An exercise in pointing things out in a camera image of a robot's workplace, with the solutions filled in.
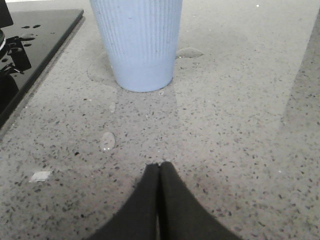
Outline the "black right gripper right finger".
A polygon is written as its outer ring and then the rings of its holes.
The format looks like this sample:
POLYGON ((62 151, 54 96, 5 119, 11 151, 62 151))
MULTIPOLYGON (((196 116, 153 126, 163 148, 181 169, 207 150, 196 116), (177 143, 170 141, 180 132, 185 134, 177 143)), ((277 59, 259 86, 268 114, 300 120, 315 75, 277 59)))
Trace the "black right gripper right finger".
POLYGON ((162 240, 239 240, 188 190, 171 162, 159 167, 158 217, 162 240))

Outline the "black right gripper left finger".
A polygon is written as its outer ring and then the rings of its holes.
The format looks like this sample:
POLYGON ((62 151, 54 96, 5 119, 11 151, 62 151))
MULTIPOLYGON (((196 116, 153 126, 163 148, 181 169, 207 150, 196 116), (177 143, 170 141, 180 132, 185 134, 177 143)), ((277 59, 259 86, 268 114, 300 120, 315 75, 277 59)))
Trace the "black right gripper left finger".
POLYGON ((158 164, 147 165, 140 182, 125 204, 89 239, 156 239, 159 171, 158 164))

